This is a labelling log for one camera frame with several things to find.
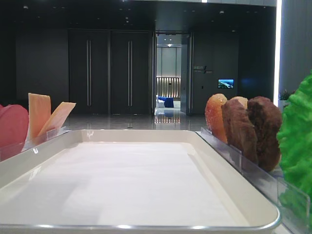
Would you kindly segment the golden bread bun slice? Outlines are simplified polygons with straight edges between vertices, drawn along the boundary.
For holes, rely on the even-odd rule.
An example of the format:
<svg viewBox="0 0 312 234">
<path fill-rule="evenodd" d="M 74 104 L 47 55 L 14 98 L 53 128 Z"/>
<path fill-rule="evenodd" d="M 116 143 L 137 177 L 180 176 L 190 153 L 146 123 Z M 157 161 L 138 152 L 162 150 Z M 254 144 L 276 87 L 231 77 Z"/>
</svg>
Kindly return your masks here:
<svg viewBox="0 0 312 234">
<path fill-rule="evenodd" d="M 227 137 L 223 125 L 221 106 L 227 102 L 223 94 L 212 95 L 205 107 L 205 119 L 208 129 L 213 135 L 224 143 L 227 143 Z"/>
</svg>

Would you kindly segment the front brown meat patty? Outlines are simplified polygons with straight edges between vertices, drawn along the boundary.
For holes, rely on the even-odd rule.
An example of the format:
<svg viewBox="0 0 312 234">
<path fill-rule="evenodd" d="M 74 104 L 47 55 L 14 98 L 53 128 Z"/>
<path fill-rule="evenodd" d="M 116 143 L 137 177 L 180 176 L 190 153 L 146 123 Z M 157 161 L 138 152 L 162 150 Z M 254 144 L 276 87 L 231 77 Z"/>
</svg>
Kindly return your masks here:
<svg viewBox="0 0 312 234">
<path fill-rule="evenodd" d="M 242 152 L 251 162 L 258 164 L 257 136 L 246 108 L 237 99 L 230 99 L 221 106 L 222 119 L 228 144 Z"/>
</svg>

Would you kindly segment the brown meat patty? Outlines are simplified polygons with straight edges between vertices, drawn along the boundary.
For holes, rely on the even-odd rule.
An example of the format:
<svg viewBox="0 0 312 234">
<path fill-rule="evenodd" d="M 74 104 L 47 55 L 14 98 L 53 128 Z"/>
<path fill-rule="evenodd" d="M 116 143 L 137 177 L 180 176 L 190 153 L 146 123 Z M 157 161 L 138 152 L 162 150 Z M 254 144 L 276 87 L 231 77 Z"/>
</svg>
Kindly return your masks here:
<svg viewBox="0 0 312 234">
<path fill-rule="evenodd" d="M 230 99 L 221 106 L 222 119 L 228 144 L 242 152 L 251 162 L 258 164 L 257 136 L 246 108 L 237 99 Z"/>
<path fill-rule="evenodd" d="M 281 158 L 276 137 L 282 124 L 282 114 L 270 99 L 262 96 L 248 100 L 247 112 L 257 136 L 258 166 L 270 172 Z"/>
</svg>

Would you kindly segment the tan bun behind patties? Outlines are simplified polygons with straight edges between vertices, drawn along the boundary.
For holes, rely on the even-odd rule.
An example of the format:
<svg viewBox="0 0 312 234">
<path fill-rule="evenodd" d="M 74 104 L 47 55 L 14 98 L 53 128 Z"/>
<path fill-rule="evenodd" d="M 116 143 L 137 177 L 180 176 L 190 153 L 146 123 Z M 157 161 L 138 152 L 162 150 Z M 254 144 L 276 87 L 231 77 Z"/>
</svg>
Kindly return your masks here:
<svg viewBox="0 0 312 234">
<path fill-rule="evenodd" d="M 236 97 L 233 97 L 231 98 L 231 100 L 238 100 L 245 109 L 247 109 L 247 103 L 248 103 L 248 99 L 245 98 L 245 97 L 241 97 L 241 96 L 236 96 Z"/>
</svg>

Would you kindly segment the leaning orange cheese slice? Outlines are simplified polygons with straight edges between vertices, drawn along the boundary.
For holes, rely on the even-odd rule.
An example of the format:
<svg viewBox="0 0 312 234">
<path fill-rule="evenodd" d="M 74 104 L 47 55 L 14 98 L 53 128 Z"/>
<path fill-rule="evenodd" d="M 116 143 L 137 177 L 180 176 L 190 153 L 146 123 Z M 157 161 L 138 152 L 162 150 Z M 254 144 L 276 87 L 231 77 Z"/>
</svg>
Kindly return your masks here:
<svg viewBox="0 0 312 234">
<path fill-rule="evenodd" d="M 61 102 L 44 124 L 39 132 L 39 136 L 53 129 L 59 129 L 64 124 L 70 112 L 74 109 L 75 105 L 76 103 L 73 102 Z"/>
</svg>

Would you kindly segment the upright orange cheese slice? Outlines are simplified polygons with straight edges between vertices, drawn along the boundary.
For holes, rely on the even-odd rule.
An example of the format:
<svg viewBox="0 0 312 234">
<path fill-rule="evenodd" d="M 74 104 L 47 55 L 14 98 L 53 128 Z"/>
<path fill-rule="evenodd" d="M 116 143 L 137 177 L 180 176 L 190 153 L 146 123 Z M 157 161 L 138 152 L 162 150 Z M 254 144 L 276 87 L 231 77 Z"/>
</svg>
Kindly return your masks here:
<svg viewBox="0 0 312 234">
<path fill-rule="evenodd" d="M 51 98 L 48 95 L 28 93 L 29 138 L 36 138 L 51 116 Z"/>
</svg>

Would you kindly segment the green lettuce leaf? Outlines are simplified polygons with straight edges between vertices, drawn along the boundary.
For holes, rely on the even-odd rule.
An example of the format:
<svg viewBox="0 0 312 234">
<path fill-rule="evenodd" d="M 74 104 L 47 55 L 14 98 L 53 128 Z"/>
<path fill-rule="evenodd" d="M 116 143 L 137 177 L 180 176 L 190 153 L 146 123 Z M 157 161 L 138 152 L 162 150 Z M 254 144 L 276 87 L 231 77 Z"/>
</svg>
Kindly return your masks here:
<svg viewBox="0 0 312 234">
<path fill-rule="evenodd" d="M 288 98 L 277 140 L 284 179 L 312 196 L 312 76 Z"/>
</svg>

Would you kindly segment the right dark door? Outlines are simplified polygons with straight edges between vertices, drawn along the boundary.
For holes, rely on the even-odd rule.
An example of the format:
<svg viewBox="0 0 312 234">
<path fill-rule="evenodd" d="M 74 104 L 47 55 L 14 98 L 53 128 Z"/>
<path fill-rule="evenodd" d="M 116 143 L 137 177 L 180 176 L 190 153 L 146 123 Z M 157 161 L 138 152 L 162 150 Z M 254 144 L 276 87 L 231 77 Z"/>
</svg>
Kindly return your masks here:
<svg viewBox="0 0 312 234">
<path fill-rule="evenodd" d="M 111 113 L 149 113 L 149 34 L 113 32 Z"/>
</svg>

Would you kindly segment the left dark door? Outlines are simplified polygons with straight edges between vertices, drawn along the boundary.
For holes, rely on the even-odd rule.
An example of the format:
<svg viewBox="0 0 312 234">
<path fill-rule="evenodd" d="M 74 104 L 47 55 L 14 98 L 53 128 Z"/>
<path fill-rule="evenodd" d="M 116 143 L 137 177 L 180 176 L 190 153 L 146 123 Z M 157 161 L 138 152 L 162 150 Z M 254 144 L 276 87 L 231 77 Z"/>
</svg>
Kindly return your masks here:
<svg viewBox="0 0 312 234">
<path fill-rule="evenodd" d="M 108 32 L 69 31 L 69 66 L 73 113 L 108 113 Z"/>
</svg>

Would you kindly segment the white rectangular serving tray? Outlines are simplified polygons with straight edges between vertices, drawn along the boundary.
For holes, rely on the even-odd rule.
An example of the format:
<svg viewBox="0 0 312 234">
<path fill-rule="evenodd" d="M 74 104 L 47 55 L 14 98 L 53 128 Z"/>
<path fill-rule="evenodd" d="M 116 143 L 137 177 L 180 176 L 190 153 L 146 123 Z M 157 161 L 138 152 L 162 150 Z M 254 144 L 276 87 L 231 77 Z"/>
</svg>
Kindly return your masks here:
<svg viewBox="0 0 312 234">
<path fill-rule="evenodd" d="M 0 164 L 3 234 L 270 234 L 280 219 L 191 131 L 75 130 Z"/>
</svg>

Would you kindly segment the potted plant by window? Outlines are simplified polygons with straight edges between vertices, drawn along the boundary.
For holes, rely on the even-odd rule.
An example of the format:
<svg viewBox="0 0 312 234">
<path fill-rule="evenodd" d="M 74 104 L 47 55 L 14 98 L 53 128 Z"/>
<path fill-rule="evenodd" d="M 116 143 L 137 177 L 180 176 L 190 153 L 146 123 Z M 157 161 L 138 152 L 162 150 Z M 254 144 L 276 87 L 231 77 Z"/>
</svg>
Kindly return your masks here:
<svg viewBox="0 0 312 234">
<path fill-rule="evenodd" d="M 287 90 L 281 91 L 279 93 L 279 100 L 284 100 L 287 101 L 290 97 L 291 93 L 288 92 Z"/>
</svg>

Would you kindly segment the left clear acrylic holder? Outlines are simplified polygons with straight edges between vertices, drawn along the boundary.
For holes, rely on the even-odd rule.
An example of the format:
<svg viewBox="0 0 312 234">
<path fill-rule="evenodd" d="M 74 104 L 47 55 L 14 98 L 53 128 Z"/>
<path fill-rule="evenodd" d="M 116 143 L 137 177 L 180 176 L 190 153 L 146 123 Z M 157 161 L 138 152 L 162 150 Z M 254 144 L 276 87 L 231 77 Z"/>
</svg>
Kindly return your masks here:
<svg viewBox="0 0 312 234">
<path fill-rule="evenodd" d="M 58 129 L 47 131 L 46 133 L 36 138 L 26 139 L 24 142 L 3 146 L 0 148 L 0 161 L 7 160 L 23 151 L 26 151 L 33 147 L 37 147 L 38 145 L 45 143 L 55 137 L 58 137 L 68 131 L 69 130 L 67 129 L 67 127 L 61 127 Z"/>
</svg>

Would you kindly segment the clear acrylic holder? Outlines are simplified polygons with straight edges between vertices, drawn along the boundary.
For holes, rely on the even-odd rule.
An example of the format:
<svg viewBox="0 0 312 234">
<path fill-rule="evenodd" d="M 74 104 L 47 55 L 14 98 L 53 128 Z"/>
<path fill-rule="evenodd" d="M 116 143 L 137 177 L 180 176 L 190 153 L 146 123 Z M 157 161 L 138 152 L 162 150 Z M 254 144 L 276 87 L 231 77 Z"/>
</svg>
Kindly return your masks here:
<svg viewBox="0 0 312 234">
<path fill-rule="evenodd" d="M 46 133 L 36 138 L 26 139 L 24 142 L 3 146 L 0 148 L 0 161 L 7 160 L 23 151 L 26 151 L 33 147 L 37 147 L 38 145 L 45 143 L 55 137 L 58 137 L 68 131 L 69 130 L 67 129 L 67 127 L 61 127 L 58 129 L 47 131 Z"/>
<path fill-rule="evenodd" d="M 209 130 L 201 128 L 198 133 L 221 157 L 280 209 L 282 224 L 276 233 L 310 234 L 312 232 L 310 224 L 312 201 L 306 193 L 285 181 L 279 166 L 272 172 L 265 172 L 246 159 L 237 148 L 225 144 Z"/>
</svg>

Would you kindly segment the right clear acrylic holder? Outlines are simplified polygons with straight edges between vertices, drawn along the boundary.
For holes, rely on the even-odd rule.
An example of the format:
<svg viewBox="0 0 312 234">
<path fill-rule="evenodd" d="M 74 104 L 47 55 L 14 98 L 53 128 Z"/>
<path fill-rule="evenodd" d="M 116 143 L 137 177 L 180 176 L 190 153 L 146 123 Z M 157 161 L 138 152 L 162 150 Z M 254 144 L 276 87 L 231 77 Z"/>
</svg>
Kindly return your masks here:
<svg viewBox="0 0 312 234">
<path fill-rule="evenodd" d="M 246 159 L 237 148 L 225 144 L 209 130 L 201 128 L 198 133 L 221 157 L 280 209 L 282 224 L 276 233 L 310 234 L 312 232 L 310 224 L 312 201 L 306 193 L 285 181 L 279 166 L 272 172 L 265 172 Z"/>
</svg>

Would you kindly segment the small wall display screen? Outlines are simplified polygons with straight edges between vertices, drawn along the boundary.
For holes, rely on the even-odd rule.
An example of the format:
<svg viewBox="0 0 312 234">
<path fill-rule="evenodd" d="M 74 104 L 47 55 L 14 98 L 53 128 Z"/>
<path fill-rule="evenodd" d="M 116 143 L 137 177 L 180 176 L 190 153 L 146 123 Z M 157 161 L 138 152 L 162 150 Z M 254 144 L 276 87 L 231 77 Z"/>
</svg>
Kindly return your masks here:
<svg viewBox="0 0 312 234">
<path fill-rule="evenodd" d="M 218 88 L 219 89 L 233 89 L 234 80 L 233 79 L 218 79 Z"/>
</svg>

